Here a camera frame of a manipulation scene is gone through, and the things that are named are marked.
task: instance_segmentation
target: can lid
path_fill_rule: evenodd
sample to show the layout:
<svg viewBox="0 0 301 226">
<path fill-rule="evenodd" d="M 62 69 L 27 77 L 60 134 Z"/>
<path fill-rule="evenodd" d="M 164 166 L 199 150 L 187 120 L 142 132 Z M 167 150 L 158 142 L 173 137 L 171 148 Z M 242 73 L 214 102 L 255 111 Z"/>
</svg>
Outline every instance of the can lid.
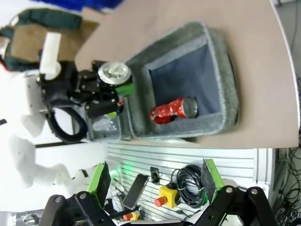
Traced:
<svg viewBox="0 0 301 226">
<path fill-rule="evenodd" d="M 166 202 L 167 202 L 167 199 L 164 196 L 155 199 L 155 205 L 158 207 L 163 206 Z"/>
<path fill-rule="evenodd" d="M 130 220 L 132 217 L 133 217 L 133 216 L 132 216 L 131 213 L 128 213 L 128 214 L 126 214 L 126 215 L 123 215 L 123 219 L 124 219 L 124 220 Z"/>
<path fill-rule="evenodd" d="M 186 118 L 194 118 L 198 113 L 198 104 L 195 98 L 185 97 L 182 101 L 182 111 Z"/>
<path fill-rule="evenodd" d="M 131 77 L 131 70 L 121 62 L 107 62 L 98 69 L 99 78 L 111 85 L 125 83 Z"/>
</svg>

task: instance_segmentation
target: dark green fabric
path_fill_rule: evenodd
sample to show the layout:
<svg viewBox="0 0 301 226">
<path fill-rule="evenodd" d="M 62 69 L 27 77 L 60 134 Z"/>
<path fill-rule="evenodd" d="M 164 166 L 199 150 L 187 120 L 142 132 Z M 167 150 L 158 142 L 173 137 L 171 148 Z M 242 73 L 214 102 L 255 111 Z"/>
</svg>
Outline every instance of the dark green fabric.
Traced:
<svg viewBox="0 0 301 226">
<path fill-rule="evenodd" d="M 27 9 L 21 12 L 18 18 L 19 20 L 15 26 L 35 23 L 51 28 L 79 29 L 82 23 L 82 18 L 78 15 L 48 8 Z M 14 37 L 14 29 L 8 26 L 3 27 L 0 29 L 0 35 L 12 40 Z M 8 54 L 2 63 L 10 71 L 23 72 L 39 68 L 39 62 L 31 63 L 26 60 L 11 57 L 9 55 L 11 52 L 11 43 L 9 43 L 6 52 Z"/>
</svg>

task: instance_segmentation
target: brown table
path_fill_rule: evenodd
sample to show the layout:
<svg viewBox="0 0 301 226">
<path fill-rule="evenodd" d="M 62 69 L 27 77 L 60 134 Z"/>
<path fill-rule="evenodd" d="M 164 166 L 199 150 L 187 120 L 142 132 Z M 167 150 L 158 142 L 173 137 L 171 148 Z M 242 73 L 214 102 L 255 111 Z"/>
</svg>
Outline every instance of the brown table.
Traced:
<svg viewBox="0 0 301 226">
<path fill-rule="evenodd" d="M 125 0 L 76 57 L 125 62 L 169 31 L 202 20 L 224 34 L 239 85 L 240 122 L 230 132 L 196 137 L 192 146 L 272 148 L 298 145 L 292 61 L 269 0 Z M 146 144 L 145 141 L 133 143 Z"/>
</svg>

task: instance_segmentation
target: smartphone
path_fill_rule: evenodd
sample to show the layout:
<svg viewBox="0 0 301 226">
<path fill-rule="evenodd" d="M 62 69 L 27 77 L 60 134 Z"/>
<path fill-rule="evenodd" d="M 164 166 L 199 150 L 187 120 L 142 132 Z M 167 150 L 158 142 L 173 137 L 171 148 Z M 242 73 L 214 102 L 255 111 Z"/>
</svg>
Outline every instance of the smartphone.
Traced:
<svg viewBox="0 0 301 226">
<path fill-rule="evenodd" d="M 138 174 L 126 197 L 123 200 L 123 205 L 129 209 L 134 209 L 142 192 L 145 189 L 149 176 L 144 174 Z"/>
</svg>

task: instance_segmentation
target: blue cloth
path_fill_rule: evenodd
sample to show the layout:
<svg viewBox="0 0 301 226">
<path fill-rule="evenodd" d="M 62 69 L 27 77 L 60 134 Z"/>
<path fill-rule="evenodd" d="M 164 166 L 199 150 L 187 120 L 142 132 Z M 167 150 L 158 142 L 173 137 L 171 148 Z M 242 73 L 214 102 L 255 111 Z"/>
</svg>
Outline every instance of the blue cloth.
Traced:
<svg viewBox="0 0 301 226">
<path fill-rule="evenodd" d="M 66 9 L 81 11 L 83 7 L 101 10 L 103 8 L 115 8 L 123 0 L 33 0 L 57 5 Z"/>
</svg>

